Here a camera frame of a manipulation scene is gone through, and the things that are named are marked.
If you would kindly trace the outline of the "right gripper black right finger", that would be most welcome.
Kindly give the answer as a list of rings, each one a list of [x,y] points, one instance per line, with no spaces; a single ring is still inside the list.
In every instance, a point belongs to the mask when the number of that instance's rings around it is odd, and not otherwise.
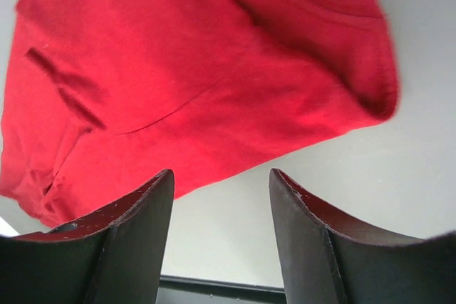
[[[361,221],[279,169],[269,196],[288,303],[453,303],[455,233],[428,239]]]

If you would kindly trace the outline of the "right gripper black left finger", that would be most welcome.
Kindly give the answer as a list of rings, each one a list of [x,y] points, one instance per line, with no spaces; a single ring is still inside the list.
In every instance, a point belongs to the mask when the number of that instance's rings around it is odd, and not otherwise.
[[[1,302],[154,303],[174,191],[165,169],[47,233],[1,238]]]

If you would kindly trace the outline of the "red t-shirt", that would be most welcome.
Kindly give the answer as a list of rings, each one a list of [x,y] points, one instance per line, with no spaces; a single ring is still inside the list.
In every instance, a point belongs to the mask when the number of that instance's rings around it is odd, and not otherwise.
[[[377,0],[18,0],[1,194],[57,226],[162,169],[175,196],[388,120]]]

